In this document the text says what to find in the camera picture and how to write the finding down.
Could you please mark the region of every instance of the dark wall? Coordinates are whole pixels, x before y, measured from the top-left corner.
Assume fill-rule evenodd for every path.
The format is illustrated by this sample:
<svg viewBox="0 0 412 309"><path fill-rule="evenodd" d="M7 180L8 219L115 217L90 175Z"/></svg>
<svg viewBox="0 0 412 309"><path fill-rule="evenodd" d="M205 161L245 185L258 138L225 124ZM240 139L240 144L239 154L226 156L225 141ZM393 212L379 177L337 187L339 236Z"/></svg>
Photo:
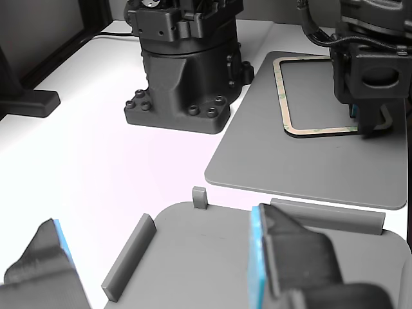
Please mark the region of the dark wall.
<svg viewBox="0 0 412 309"><path fill-rule="evenodd" d="M0 46L20 78L81 30L78 0L0 0Z"/></svg>
<svg viewBox="0 0 412 309"><path fill-rule="evenodd" d="M114 20L122 21L123 9L127 0L109 0ZM238 19L255 19L274 21L283 24L299 24L296 10L296 0L243 0L245 10ZM310 0L312 15L315 21L323 27L335 27L339 20L339 0Z"/></svg>

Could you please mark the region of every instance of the gray rectangular panel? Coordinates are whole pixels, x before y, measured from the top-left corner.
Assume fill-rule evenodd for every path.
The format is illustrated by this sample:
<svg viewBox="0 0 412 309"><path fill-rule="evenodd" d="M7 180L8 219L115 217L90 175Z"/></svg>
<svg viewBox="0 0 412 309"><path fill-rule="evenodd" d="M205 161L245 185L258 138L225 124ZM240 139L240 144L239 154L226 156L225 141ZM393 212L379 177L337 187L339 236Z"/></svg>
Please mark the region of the gray rectangular panel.
<svg viewBox="0 0 412 309"><path fill-rule="evenodd" d="M168 207L119 302L105 308L248 309L249 217L213 205ZM379 285L394 308L410 309L411 252L401 237L311 229L331 239L345 283Z"/></svg>
<svg viewBox="0 0 412 309"><path fill-rule="evenodd" d="M405 206L404 104L388 105L393 130L377 138L288 136L273 61L291 55L298 54L268 54L206 169L206 180L224 187L347 205ZM329 126L330 120L345 125L349 112L333 94L332 65L316 63L282 67L292 122L306 128Z"/></svg>

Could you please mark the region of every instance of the white tabletop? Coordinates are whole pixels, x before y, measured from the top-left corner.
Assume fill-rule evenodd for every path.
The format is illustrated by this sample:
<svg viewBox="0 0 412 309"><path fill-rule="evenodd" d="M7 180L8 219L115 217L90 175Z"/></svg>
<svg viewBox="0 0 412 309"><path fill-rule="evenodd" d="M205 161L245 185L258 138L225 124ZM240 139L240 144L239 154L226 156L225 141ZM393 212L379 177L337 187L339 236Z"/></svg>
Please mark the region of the white tabletop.
<svg viewBox="0 0 412 309"><path fill-rule="evenodd" d="M106 31L131 30L114 22ZM256 71L274 50L328 55L298 26L240 21L238 32L243 58ZM124 104L146 86L138 39L96 38L37 88L61 97L48 118L0 121L0 272L19 259L42 222L60 219L89 301L100 309L107 301L100 285L143 213L155 218L190 201L194 186L207 188L210 204L238 209L282 198L205 181L225 130L202 135L127 124ZM406 239L407 207L385 212L384 228Z"/></svg>

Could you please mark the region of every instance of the rectangular gasket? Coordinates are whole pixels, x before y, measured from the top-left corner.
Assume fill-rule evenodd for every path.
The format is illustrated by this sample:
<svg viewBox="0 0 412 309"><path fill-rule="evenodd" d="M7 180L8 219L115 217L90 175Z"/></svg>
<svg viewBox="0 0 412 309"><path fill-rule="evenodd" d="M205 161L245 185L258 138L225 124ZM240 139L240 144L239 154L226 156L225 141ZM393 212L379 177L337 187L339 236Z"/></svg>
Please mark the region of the rectangular gasket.
<svg viewBox="0 0 412 309"><path fill-rule="evenodd" d="M279 96L279 105L281 107L283 128L285 132L292 136L298 138L310 138L310 137L321 137L321 136L336 136L336 135L353 135L357 134L357 126L351 127L327 127L319 129L296 129L292 125L292 119L290 118L290 111L288 100L286 97L285 83L283 81L281 64L284 62L291 61L330 61L329 56L307 56L307 57L281 57L277 58L273 62L277 94ZM382 131L389 129L392 126L392 117L389 114L386 106L382 106L380 109L382 117L384 118L384 123L377 125L375 127L376 131Z"/></svg>

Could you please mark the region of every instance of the raised edge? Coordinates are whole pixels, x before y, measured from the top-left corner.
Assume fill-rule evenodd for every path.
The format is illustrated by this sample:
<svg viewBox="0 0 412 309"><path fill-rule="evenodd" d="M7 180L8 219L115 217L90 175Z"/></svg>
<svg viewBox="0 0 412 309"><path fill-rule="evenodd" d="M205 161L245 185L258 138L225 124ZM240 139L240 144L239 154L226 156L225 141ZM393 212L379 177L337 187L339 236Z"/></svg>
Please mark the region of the raised edge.
<svg viewBox="0 0 412 309"><path fill-rule="evenodd" d="M361 211L275 198L270 201L270 204L289 214L302 225L363 234L381 235L386 217L384 212Z"/></svg>
<svg viewBox="0 0 412 309"><path fill-rule="evenodd" d="M120 299L155 234L153 219L150 215L143 214L103 281L103 291L110 301L116 303Z"/></svg>
<svg viewBox="0 0 412 309"><path fill-rule="evenodd" d="M398 309L412 308L412 256L406 260L400 279Z"/></svg>
<svg viewBox="0 0 412 309"><path fill-rule="evenodd" d="M207 209L207 206L209 206L209 202L207 201L206 188L193 187L192 199L194 208Z"/></svg>

